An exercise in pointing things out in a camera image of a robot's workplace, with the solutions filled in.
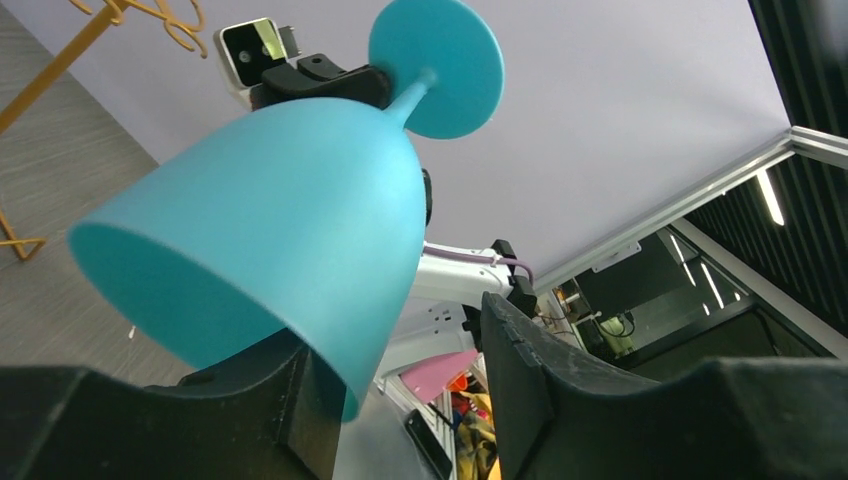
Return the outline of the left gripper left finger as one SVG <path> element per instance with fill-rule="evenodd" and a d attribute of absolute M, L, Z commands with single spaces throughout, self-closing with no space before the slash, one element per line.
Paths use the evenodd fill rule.
<path fill-rule="evenodd" d="M 5 479 L 328 479 L 345 388 L 284 330 L 174 386 L 1 371 Z"/>

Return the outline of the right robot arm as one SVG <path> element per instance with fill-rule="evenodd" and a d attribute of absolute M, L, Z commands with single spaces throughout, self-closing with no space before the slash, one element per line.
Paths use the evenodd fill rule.
<path fill-rule="evenodd" d="M 344 70 L 325 55 L 315 54 L 265 70 L 247 97 L 254 110 L 313 97 L 343 98 L 384 109 L 398 91 L 378 67 Z M 532 314 L 537 301 L 533 281 L 532 269 L 518 260 L 506 240 L 480 250 L 425 244 L 410 292 L 412 301 L 422 307 L 401 315 L 376 378 L 478 347 L 486 292 L 500 294 L 521 312 Z"/>

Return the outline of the blue wine glass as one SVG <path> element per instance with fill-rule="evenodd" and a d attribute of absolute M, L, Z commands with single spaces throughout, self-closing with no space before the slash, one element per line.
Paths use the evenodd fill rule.
<path fill-rule="evenodd" d="M 291 330 L 361 409 L 414 283 L 426 194 L 411 134 L 483 126 L 504 88 L 484 20 L 460 1 L 394 1 L 369 61 L 388 107 L 282 102 L 213 132 L 79 220 L 81 271 L 128 321 L 193 368 Z"/>

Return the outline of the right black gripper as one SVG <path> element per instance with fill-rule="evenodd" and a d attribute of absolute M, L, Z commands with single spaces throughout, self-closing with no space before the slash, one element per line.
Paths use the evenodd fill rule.
<path fill-rule="evenodd" d="M 250 89 L 250 110 L 307 98 L 342 98 L 383 110 L 391 101 L 388 75 L 372 65 L 344 70 L 324 54 L 284 62 L 266 70 Z"/>

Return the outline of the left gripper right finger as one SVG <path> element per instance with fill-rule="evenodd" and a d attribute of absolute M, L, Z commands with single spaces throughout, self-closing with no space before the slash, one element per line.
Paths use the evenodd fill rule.
<path fill-rule="evenodd" d="M 847 366 L 717 359 L 656 382 L 535 325 L 502 296 L 481 305 L 506 479 L 843 479 Z"/>

